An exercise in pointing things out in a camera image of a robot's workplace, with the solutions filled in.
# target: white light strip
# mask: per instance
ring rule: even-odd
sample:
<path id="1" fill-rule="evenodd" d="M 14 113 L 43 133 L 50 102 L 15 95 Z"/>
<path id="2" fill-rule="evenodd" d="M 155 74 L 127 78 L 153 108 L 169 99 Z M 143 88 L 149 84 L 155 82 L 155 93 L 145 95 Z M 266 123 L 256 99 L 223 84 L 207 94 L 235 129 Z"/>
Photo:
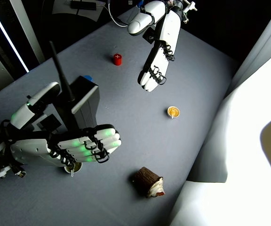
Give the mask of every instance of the white light strip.
<path id="1" fill-rule="evenodd" d="M 13 43 L 12 43 L 12 41 L 11 41 L 9 35 L 8 35 L 7 32 L 5 31 L 5 29 L 4 29 L 4 27 L 3 27 L 3 25 L 2 25 L 1 22 L 0 22 L 0 29 L 1 29 L 2 32 L 4 33 L 6 39 L 8 40 L 8 42 L 9 42 L 9 44 L 10 44 L 10 46 L 12 47 L 13 51 L 14 51 L 15 54 L 17 55 L 17 58 L 19 59 L 19 61 L 20 61 L 21 64 L 23 65 L 24 69 L 25 69 L 26 72 L 28 73 L 29 70 L 28 70 L 27 66 L 24 64 L 23 59 L 22 59 L 21 56 L 19 55 L 19 53 L 18 53 L 17 49 L 15 48 L 15 46 L 13 45 Z"/>

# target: gray table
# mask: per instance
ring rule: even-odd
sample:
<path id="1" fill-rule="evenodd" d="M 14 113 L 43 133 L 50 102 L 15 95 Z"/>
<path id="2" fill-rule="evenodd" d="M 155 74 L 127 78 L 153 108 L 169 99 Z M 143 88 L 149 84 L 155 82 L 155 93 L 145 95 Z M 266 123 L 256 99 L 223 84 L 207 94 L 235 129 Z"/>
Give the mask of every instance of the gray table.
<path id="1" fill-rule="evenodd" d="M 100 89 L 97 123 L 111 123 L 122 146 L 104 164 L 85 163 L 71 178 L 60 168 L 26 166 L 23 179 L 0 179 L 0 226 L 153 226 L 165 224 L 231 81 L 236 63 L 184 30 L 167 83 L 152 93 L 137 76 L 152 46 L 109 23 L 59 54 L 69 82 L 90 75 Z M 115 53 L 123 55 L 113 65 Z M 52 81 L 46 61 L 0 92 L 0 121 Z M 178 119 L 165 114 L 181 110 Z M 55 113 L 53 107 L 47 113 Z M 139 197 L 128 177 L 146 166 L 164 177 L 166 195 Z"/>

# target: white cable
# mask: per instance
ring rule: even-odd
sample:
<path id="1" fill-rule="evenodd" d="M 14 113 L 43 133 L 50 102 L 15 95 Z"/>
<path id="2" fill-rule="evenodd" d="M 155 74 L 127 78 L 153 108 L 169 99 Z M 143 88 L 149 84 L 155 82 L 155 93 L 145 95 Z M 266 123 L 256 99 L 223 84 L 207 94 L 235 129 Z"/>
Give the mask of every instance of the white cable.
<path id="1" fill-rule="evenodd" d="M 115 22 L 116 25 L 118 25 L 119 27 L 127 27 L 128 26 L 128 25 L 120 25 L 114 20 L 114 18 L 112 17 L 112 14 L 111 14 L 110 1 L 108 2 L 108 12 L 109 12 L 109 15 L 111 16 L 111 19 Z"/>
<path id="2" fill-rule="evenodd" d="M 105 6 L 103 6 L 103 5 L 96 5 L 96 6 L 102 6 L 102 7 L 104 7 L 107 11 L 108 11 L 108 8 L 107 7 L 105 7 Z"/>
<path id="3" fill-rule="evenodd" d="M 19 61 L 21 62 L 21 64 L 23 65 L 24 69 L 26 70 L 26 72 L 28 73 L 29 70 L 26 66 L 26 64 L 24 63 L 23 59 L 21 58 L 21 56 L 19 55 L 17 49 L 15 48 L 13 42 L 11 41 L 9 35 L 7 34 L 5 28 L 3 27 L 2 23 L 0 22 L 0 29 L 2 30 L 2 32 L 4 33 L 4 36 L 6 37 L 7 41 L 9 42 L 10 46 L 12 47 L 13 51 L 15 52 L 17 58 L 19 59 Z"/>

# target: red cylinder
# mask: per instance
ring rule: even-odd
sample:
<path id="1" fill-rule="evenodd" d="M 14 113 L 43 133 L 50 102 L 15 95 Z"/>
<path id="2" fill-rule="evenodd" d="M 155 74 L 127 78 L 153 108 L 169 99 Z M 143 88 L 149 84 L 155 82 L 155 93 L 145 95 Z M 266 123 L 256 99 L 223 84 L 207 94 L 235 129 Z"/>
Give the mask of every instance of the red cylinder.
<path id="1" fill-rule="evenodd" d="M 113 63 L 116 66 L 120 66 L 122 64 L 122 56 L 119 53 L 113 55 Z"/>

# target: cup with orange contents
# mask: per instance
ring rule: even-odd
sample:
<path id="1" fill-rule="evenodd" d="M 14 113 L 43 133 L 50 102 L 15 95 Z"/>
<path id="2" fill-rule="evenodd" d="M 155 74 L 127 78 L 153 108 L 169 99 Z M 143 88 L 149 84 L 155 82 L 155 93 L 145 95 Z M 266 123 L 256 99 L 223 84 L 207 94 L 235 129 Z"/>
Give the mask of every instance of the cup with orange contents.
<path id="1" fill-rule="evenodd" d="M 167 113 L 171 119 L 177 118 L 180 115 L 180 111 L 177 107 L 171 106 L 167 109 Z"/>

